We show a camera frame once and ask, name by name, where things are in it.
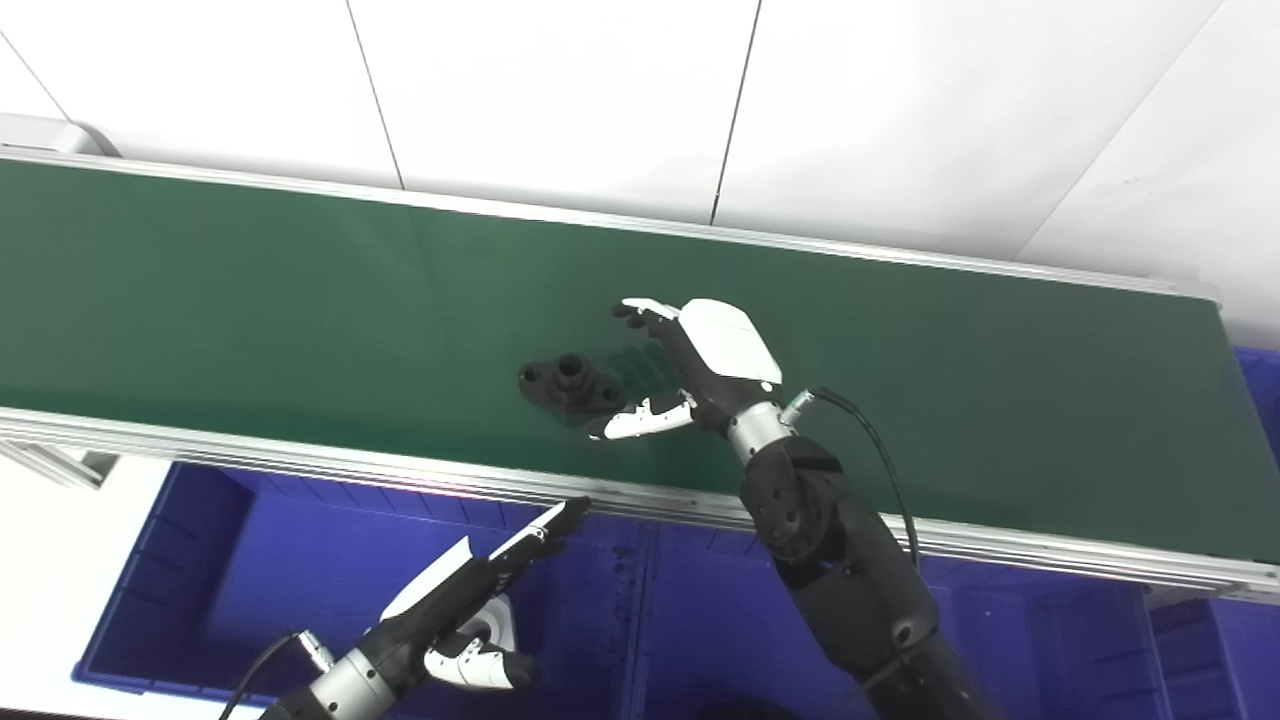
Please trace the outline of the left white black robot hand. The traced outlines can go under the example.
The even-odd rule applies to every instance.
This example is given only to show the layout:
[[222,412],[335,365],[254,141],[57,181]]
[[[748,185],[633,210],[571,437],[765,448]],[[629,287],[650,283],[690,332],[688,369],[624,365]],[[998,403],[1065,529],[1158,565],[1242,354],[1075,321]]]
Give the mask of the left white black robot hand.
[[517,691],[540,679],[538,661],[465,625],[539,559],[562,551],[593,502],[568,498],[548,509],[488,556],[467,537],[421,571],[384,610],[357,648],[396,700],[431,680],[480,691]]

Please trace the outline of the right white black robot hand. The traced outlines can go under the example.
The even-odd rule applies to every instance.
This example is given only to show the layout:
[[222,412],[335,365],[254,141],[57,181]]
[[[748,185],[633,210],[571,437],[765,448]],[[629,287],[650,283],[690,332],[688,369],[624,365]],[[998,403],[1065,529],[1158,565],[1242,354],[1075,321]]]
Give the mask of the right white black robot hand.
[[678,384],[675,391],[591,421],[591,439],[614,441],[695,425],[751,456],[791,436],[774,398],[782,372],[745,311],[713,299],[692,299],[681,307],[654,299],[623,299],[612,314],[659,343]]

